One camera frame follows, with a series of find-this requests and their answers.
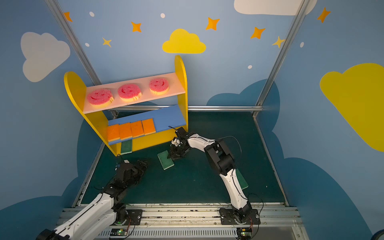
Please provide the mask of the green sponge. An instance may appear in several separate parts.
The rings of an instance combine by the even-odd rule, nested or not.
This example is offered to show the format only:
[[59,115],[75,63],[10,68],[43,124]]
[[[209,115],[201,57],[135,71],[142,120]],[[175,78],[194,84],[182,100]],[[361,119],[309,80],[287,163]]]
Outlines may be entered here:
[[247,183],[247,181],[245,180],[244,176],[242,175],[239,169],[236,169],[236,175],[237,175],[237,179],[239,181],[241,189],[244,190],[248,188],[249,184]]
[[121,143],[121,155],[130,154],[132,153],[132,140],[124,141]]
[[163,170],[167,170],[174,166],[174,162],[171,158],[169,158],[169,152],[163,151],[158,154],[158,159],[162,165]]

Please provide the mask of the orange sponge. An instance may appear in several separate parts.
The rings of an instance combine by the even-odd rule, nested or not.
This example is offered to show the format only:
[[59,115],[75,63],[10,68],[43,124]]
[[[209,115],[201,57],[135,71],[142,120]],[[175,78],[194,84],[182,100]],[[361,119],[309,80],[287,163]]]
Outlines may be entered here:
[[131,126],[131,132],[132,132],[132,138],[133,139],[145,135],[142,121],[130,123],[130,126]]
[[114,142],[120,140],[120,127],[119,125],[112,125],[107,127],[107,140]]
[[121,141],[131,139],[133,137],[131,123],[119,125],[119,134]]
[[142,126],[145,136],[156,133],[153,119],[142,120]]

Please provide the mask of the pink smiley sponge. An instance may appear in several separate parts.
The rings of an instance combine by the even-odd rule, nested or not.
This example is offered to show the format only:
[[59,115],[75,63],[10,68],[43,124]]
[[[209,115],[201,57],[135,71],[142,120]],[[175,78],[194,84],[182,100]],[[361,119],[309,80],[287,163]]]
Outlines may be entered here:
[[87,95],[87,101],[95,109],[107,107],[114,100],[112,92],[108,89],[98,89]]
[[169,91],[169,82],[164,78],[152,79],[149,83],[150,92],[154,95],[164,95]]
[[136,84],[125,84],[118,88],[118,95],[124,102],[137,101],[142,96],[140,87]]

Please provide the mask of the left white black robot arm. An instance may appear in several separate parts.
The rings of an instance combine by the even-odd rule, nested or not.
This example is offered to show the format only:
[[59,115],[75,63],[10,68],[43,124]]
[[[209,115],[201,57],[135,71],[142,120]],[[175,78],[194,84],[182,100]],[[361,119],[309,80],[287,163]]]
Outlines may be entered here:
[[128,214],[122,200],[128,189],[139,183],[147,168],[146,161],[138,160],[135,164],[123,161],[116,175],[90,204],[54,230],[43,230],[36,239],[92,240],[106,227],[124,222]]

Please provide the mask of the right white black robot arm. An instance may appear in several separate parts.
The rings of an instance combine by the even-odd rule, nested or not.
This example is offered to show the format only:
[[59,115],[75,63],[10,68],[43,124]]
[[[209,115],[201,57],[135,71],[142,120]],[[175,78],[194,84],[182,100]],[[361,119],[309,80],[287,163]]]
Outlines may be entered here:
[[253,209],[237,178],[235,157],[224,139],[208,139],[198,134],[188,133],[183,127],[175,129],[175,134],[176,137],[171,141],[168,158],[173,161],[182,159],[191,149],[204,152],[211,168],[225,184],[230,196],[234,218],[238,223],[245,223]]

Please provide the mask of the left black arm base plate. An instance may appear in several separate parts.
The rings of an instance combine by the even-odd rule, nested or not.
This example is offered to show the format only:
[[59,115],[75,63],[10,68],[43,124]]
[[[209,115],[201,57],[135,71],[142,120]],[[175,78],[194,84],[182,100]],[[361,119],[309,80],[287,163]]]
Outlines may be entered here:
[[117,212],[115,226],[140,225],[143,210],[119,210]]

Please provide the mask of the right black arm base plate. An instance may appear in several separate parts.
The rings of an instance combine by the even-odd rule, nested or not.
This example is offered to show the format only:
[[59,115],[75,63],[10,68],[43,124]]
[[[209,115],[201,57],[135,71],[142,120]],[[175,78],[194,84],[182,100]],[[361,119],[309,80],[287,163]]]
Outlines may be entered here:
[[257,209],[252,209],[249,216],[242,222],[239,222],[232,209],[219,209],[219,215],[222,225],[259,225],[261,223],[260,215]]

